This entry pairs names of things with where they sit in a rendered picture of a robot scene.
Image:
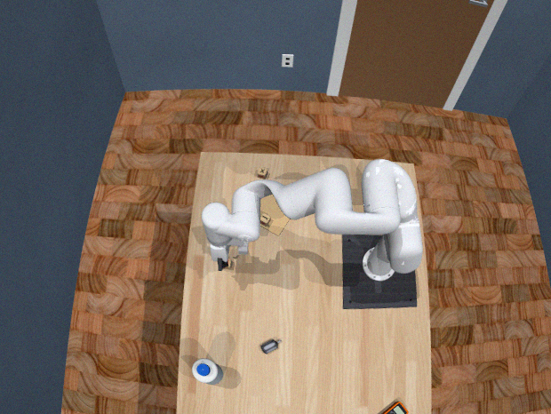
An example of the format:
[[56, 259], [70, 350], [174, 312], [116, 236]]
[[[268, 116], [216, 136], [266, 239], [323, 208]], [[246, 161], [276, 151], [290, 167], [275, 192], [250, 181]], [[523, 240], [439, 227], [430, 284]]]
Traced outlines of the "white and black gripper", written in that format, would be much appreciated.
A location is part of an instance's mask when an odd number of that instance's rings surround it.
[[224, 267], [228, 267], [229, 245], [215, 246], [210, 243], [210, 246], [212, 260], [218, 262], [218, 271], [222, 271]]

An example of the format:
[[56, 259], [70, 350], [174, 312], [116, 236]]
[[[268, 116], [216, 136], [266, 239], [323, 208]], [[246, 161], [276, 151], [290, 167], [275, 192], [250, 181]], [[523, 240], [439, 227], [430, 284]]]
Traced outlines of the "tan square mat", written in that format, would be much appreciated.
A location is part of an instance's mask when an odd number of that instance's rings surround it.
[[263, 212], [271, 216], [271, 220], [267, 226], [260, 226], [279, 236], [290, 219], [282, 213], [273, 195], [260, 200], [260, 216]]

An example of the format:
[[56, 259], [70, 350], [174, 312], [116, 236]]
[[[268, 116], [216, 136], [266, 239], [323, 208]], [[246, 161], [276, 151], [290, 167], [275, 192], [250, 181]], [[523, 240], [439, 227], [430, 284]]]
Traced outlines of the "white bottle with blue cap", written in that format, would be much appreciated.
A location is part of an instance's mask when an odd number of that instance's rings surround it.
[[223, 378], [221, 367], [212, 360], [206, 358], [195, 361], [192, 366], [192, 373], [198, 381], [209, 385], [218, 384]]

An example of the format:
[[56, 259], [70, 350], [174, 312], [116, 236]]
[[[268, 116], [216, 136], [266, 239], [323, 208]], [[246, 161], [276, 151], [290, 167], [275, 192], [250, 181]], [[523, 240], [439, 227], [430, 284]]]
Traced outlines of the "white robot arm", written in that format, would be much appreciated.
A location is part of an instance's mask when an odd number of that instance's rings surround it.
[[249, 242], [260, 237], [260, 200], [273, 195], [287, 218], [315, 214], [317, 228], [327, 234], [383, 235], [363, 257], [363, 270], [372, 280], [417, 269], [423, 246], [416, 191], [408, 173], [394, 162], [373, 160], [363, 170], [362, 193], [364, 212], [353, 211], [347, 175], [329, 168], [286, 186], [254, 180], [234, 192], [231, 214], [223, 203], [209, 203], [201, 217], [212, 245], [238, 246], [239, 254], [248, 255]]

